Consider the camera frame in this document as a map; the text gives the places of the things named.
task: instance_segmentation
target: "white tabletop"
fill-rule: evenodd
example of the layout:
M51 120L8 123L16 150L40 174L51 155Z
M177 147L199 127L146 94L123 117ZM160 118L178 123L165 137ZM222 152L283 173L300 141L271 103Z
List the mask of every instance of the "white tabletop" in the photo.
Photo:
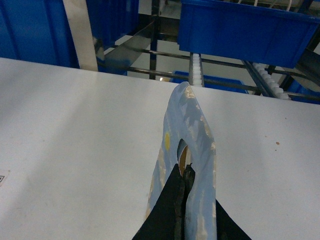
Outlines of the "white tabletop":
M131 239L175 86L0 58L0 238ZM224 209L253 240L318 240L320 106L193 90Z

